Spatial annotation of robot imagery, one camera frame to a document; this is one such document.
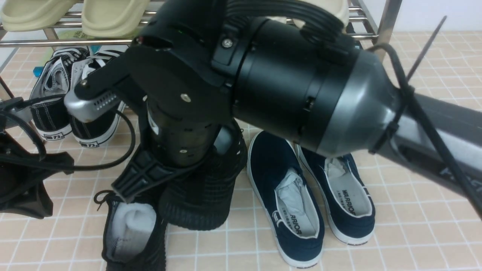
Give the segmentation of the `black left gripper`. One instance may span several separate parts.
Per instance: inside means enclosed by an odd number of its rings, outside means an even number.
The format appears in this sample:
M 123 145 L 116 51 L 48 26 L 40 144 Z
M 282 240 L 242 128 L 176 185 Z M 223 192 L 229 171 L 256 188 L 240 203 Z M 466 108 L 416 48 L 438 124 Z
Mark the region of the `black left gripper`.
M 66 152 L 48 154 L 43 141 L 29 126 L 32 119 L 29 108 L 23 98 L 16 97 L 1 102 L 1 143 L 2 155 L 20 158 L 27 161 L 53 163 L 54 165 L 73 165 L 74 159 Z M 30 153 L 24 149 L 6 130 L 15 126 L 24 127 L 31 136 L 39 153 Z M 50 199 L 44 180 L 58 173 L 58 169 L 41 169 L 31 163 L 19 165 L 1 162 L 1 212 L 18 214 L 36 219 L 44 219 L 53 215 L 53 202 Z

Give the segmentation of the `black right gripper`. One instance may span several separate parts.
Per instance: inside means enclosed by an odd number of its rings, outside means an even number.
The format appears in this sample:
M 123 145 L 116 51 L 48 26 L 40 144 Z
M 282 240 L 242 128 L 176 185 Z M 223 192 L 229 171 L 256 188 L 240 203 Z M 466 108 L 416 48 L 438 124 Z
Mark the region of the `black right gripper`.
M 245 0 L 167 0 L 119 57 L 76 84 L 83 100 L 112 91 L 139 117 L 152 121 L 158 146 L 141 145 L 111 184 L 129 204 L 159 185 L 199 204 L 206 192 L 203 165 L 223 126 L 233 119 L 229 65 L 249 22 Z

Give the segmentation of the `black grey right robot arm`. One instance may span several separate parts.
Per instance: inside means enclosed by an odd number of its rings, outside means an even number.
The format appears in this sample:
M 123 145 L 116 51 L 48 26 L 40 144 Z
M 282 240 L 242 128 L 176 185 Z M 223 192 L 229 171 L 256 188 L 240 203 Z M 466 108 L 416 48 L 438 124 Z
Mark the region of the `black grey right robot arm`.
M 118 101 L 152 118 L 142 163 L 113 184 L 127 202 L 206 166 L 237 118 L 324 157 L 379 153 L 480 215 L 481 113 L 416 94 L 391 45 L 359 50 L 342 29 L 298 0 L 169 0 L 65 105 L 82 122 Z

